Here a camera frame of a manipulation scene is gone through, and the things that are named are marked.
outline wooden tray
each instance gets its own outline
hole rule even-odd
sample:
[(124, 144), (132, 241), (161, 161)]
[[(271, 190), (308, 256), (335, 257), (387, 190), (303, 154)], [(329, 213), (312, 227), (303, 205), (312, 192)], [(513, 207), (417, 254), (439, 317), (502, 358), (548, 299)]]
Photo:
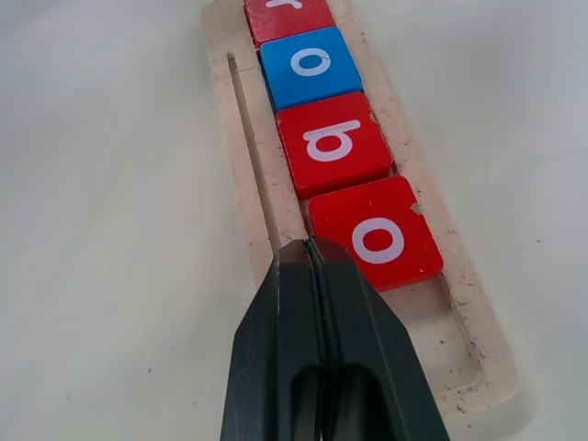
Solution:
[[(353, 7), (348, 0), (329, 5), (361, 72), (395, 171), (411, 182), (445, 260), (435, 279), (381, 295), (408, 328), (442, 415), (487, 409), (515, 393), (510, 349)], [(291, 182), (242, 0), (216, 0), (203, 9), (202, 22), (244, 237), (260, 283), (277, 249), (308, 236), (306, 204), (298, 201)]]

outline letter b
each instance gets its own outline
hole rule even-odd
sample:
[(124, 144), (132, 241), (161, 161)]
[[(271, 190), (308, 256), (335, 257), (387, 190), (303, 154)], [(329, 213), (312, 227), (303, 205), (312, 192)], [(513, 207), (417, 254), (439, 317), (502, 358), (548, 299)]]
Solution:
[[(331, 161), (337, 161), (338, 159), (345, 158), (353, 148), (353, 142), (351, 141), (351, 138), (347, 132), (350, 130), (359, 129), (359, 127), (361, 127), (361, 123), (357, 119), (352, 119), (350, 121), (335, 124), (333, 126), (307, 131), (302, 135), (302, 138), (309, 142), (306, 146), (306, 152), (312, 159), (321, 163), (330, 163)], [(322, 138), (327, 138), (329, 136), (335, 136), (339, 138), (339, 141), (341, 142), (339, 147), (329, 152), (320, 151), (317, 143)]]

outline wooden letter block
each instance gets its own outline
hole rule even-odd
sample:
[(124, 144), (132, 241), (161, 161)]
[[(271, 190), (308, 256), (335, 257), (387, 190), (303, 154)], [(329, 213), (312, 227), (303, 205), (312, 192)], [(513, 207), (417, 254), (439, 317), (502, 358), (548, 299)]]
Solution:
[(361, 90), (356, 64), (337, 28), (270, 41), (260, 52), (276, 110)]
[(390, 173), (392, 155), (361, 92), (282, 110), (277, 128), (301, 199)]
[(433, 277), (443, 259), (409, 182), (393, 176), (311, 200), (317, 235), (347, 248), (378, 290)]
[(245, 0), (255, 47), (310, 30), (334, 26), (326, 0)]

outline blue letter block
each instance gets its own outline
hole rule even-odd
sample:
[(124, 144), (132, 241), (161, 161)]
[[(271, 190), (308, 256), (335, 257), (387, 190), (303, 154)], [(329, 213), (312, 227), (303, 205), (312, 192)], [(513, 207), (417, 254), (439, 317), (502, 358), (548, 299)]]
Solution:
[(361, 90), (361, 77), (339, 29), (270, 41), (261, 61), (276, 110)]

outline white table surface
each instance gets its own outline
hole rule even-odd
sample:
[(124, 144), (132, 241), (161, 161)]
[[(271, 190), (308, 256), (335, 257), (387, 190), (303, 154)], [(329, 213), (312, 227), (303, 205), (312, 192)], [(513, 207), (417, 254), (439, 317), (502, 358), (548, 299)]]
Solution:
[[(2, 440), (219, 439), (254, 285), (200, 8), (0, 3)], [(585, 439), (588, 3), (358, 8), (520, 367), (453, 439)]]

